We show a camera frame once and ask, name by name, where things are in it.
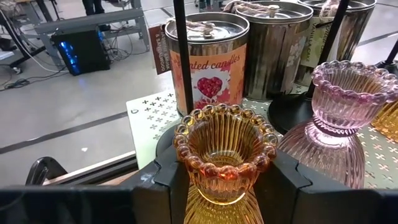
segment blue led light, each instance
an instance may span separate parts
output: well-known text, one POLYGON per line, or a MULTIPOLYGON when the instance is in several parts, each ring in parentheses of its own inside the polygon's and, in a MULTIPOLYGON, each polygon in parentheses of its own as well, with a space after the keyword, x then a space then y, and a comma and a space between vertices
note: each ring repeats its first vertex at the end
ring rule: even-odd
POLYGON ((72 70, 76 74, 80 74, 77 55, 75 55, 75 53, 73 52, 72 45, 70 45, 68 42, 63 41, 60 43, 60 46, 61 46, 63 52, 65 53, 65 55, 67 56, 67 58, 69 59, 70 65, 72 66, 72 70))
POLYGON ((98 37, 99 37, 100 41, 104 40, 104 35, 102 35, 101 31, 98 31, 98 37))

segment heart graphic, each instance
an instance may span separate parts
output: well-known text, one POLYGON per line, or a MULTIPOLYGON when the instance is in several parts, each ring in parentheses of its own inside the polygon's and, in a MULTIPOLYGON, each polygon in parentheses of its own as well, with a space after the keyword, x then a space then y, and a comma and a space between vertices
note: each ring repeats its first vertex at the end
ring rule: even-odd
POLYGON ((223 85, 223 81, 221 81, 217 77, 213 78, 201 78, 198 81, 198 90, 203 93, 205 96, 212 98, 217 95, 217 93, 221 90, 221 86, 223 85))

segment green patterned surface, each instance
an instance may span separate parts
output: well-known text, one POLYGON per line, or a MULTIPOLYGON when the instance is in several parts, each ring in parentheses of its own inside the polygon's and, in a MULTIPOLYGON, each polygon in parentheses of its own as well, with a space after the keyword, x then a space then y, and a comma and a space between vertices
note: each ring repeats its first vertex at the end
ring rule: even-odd
MULTIPOLYGON (((292 93, 307 88, 296 85, 292 93)), ((270 102, 244 99, 243 107, 267 117, 270 102)), ((126 103, 138 166, 141 169, 155 159, 155 147, 161 135, 179 122, 174 90, 146 96, 126 103)), ((365 187, 398 189, 398 143, 386 138, 371 126, 357 133, 366 159, 365 187)))

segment candle label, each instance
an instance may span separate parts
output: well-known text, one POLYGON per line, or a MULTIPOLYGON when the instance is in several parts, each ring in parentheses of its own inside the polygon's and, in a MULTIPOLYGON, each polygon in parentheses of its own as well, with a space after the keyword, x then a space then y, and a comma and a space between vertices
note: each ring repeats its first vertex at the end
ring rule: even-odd
POLYGON ((169 48, 167 47, 165 25, 159 25, 148 29, 156 73, 163 74, 171 70, 169 48))
MULTIPOLYGON (((319 58, 326 38, 328 37, 331 23, 334 17, 313 17, 310 19, 310 28, 308 29, 308 39, 304 45, 301 55, 301 65, 315 68, 318 65, 319 58)), ((340 39, 340 31, 337 33, 336 39, 330 50, 328 61, 336 60, 338 43, 340 39)))
MULTIPOLYGON (((242 102, 246 44, 226 54, 190 56, 193 106, 202 109, 205 105, 228 105, 242 102)), ((180 54, 170 51, 172 74, 177 108, 187 114, 182 80, 180 54)))

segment glass candle holder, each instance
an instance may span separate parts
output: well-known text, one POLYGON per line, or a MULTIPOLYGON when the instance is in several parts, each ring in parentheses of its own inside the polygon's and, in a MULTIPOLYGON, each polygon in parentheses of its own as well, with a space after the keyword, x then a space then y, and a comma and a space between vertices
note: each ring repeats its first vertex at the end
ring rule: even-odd
POLYGON ((191 185, 184 224, 264 224, 253 188, 232 205, 217 205, 202 197, 191 185))
POLYGON ((298 124, 279 149, 348 187, 363 188, 365 158, 356 132, 384 103, 398 99, 394 74, 361 62, 326 62, 314 69, 313 119, 298 124))
POLYGON ((398 102, 386 104, 371 124, 381 134, 398 142, 398 102))
POLYGON ((274 128, 253 110, 207 105, 182 118, 174 146, 201 196, 229 205, 241 200, 276 156, 274 128))

